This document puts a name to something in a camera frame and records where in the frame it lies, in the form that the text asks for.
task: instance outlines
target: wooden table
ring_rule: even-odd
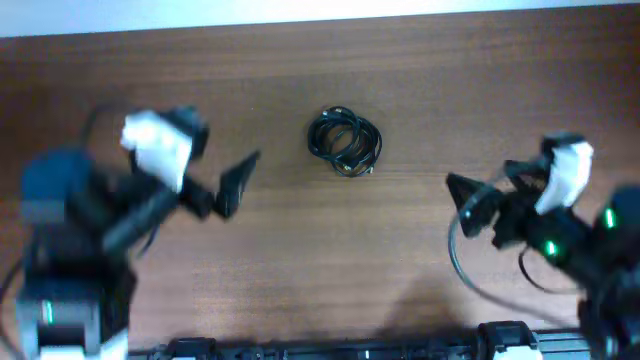
[[[211,137],[192,174],[215,186],[252,150],[263,157],[233,220],[179,211],[135,264],[132,347],[186,335],[390,338],[504,319],[546,327],[457,280],[444,178],[486,177],[567,129],[596,149],[579,214],[638,181],[639,15],[614,6],[2,39],[0,270],[28,239],[17,203],[29,159],[74,140],[98,104],[193,104]],[[373,175],[337,177],[307,151],[309,122],[336,104],[382,132]],[[126,164],[121,120],[96,127],[103,163]],[[475,281],[575,323],[575,297],[534,290],[516,252],[489,238],[461,240]],[[540,258],[527,262],[540,282],[569,286]],[[10,328],[12,311],[5,304]]]

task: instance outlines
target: cable bundle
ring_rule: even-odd
[[[334,147],[345,135],[351,142],[339,151]],[[311,123],[309,151],[328,161],[341,176],[357,177],[373,172],[382,150],[380,131],[367,119],[344,106],[333,106]]]

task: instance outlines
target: green light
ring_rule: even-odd
[[[42,317],[47,324],[53,324],[53,304],[51,301],[42,302]]]
[[[616,213],[613,212],[613,209],[607,208],[604,211],[604,224],[607,229],[613,229],[617,225],[616,221]]]
[[[558,247],[553,241],[547,241],[544,243],[544,250],[548,256],[556,256],[558,254]]]

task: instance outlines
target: white wall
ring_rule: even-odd
[[[1,0],[0,37],[515,10],[640,0]]]

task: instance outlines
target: wood grain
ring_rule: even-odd
[[[567,129],[597,151],[580,214],[638,181],[639,15],[614,6],[0,39],[0,270],[28,239],[16,209],[29,159],[73,140],[98,104],[193,104],[211,128],[194,175],[215,185],[250,151],[263,157],[232,221],[178,212],[136,263],[132,347],[184,335],[387,338],[502,319],[546,327],[457,281],[444,177],[486,177]],[[373,175],[339,178],[307,151],[306,126],[335,104],[380,129]],[[105,116],[92,137],[102,162],[125,164],[121,118]],[[474,280],[575,321],[575,297],[537,293],[488,236],[460,246]],[[540,282],[568,284],[528,260]]]

